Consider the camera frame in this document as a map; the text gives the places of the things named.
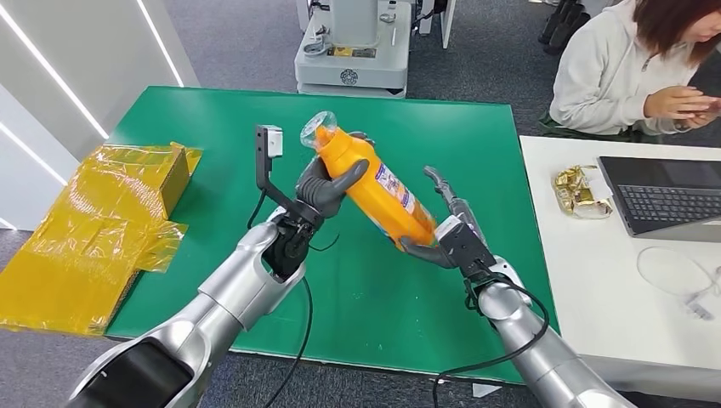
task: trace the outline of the smartphone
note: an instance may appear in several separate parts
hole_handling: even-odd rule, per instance
[[[704,115],[704,114],[710,114],[710,115],[718,115],[721,114],[721,98],[717,99],[716,102],[711,103],[708,106],[708,109],[706,110],[690,110],[688,113],[693,113],[696,115]]]

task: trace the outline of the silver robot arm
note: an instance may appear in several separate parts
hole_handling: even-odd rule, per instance
[[[272,159],[282,154],[282,131],[259,126],[256,136],[257,185],[261,196],[280,206],[264,223],[250,228],[248,222],[249,231],[236,249],[177,314],[91,364],[66,407],[196,406],[236,337],[271,313],[304,278],[311,238],[326,218],[338,213],[345,191],[365,174],[368,160],[331,178],[315,157],[291,200],[270,182]],[[363,133],[353,136],[366,139]]]
[[[250,229],[177,314],[89,366],[68,406],[195,406],[238,334],[272,312],[304,276],[304,263],[286,279],[263,266],[278,235],[273,221]]]
[[[451,216],[436,230],[438,247],[415,246],[403,239],[404,249],[444,268],[458,267],[473,309],[490,321],[508,353],[533,342],[543,322],[529,308],[528,296],[502,283],[523,286],[513,267],[491,254],[468,203],[456,196],[435,169],[426,167],[424,172],[434,180],[435,190],[443,196]],[[635,406],[593,372],[550,327],[511,361],[544,407]]]

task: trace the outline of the yellow plastic bag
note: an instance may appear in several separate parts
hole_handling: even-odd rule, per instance
[[[102,334],[138,271],[164,272],[173,259],[187,226],[167,213],[201,154],[179,144],[94,151],[0,272],[0,326]]]

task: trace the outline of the green mat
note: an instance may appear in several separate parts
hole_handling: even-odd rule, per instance
[[[313,155],[298,139],[318,111],[336,113],[347,131],[376,140],[381,159],[433,213],[447,211],[423,166],[432,165],[470,201],[491,250],[518,270],[552,311],[531,195],[510,107],[426,100],[360,99],[208,89],[148,88],[110,143],[205,150],[171,219],[190,226],[166,274],[143,273],[106,335],[136,337],[196,295],[196,288],[233,251],[258,199],[254,178],[256,124],[283,128],[284,155],[273,182],[287,195]],[[275,207],[266,201],[258,219]],[[351,200],[316,235],[326,252],[311,252],[306,276],[315,314],[305,356],[341,364],[437,373],[502,354],[488,323],[465,309],[457,270],[429,266],[396,250]],[[308,304],[301,286],[234,349],[293,355]],[[520,382],[510,363],[475,377]]]

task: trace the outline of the orange bottle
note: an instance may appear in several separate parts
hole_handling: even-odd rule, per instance
[[[343,131],[332,112],[324,111],[305,125],[301,142],[313,149],[336,178],[360,159],[370,166],[366,174],[347,191],[368,218],[400,249],[400,238],[408,236],[416,244],[434,240],[435,220],[421,202],[376,156],[373,146]]]

